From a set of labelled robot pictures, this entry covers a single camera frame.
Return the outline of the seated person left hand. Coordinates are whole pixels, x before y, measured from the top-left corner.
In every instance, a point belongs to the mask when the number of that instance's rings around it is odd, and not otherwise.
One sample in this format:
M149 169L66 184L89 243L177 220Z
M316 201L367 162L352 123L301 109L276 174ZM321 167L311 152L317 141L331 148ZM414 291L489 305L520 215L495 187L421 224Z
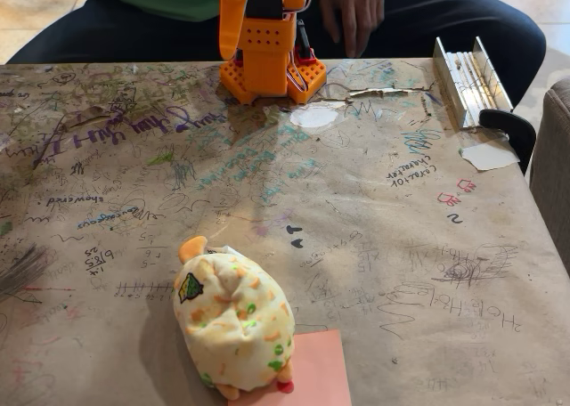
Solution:
M335 43L343 39L349 58L361 56L384 20L384 0L320 0L323 24Z

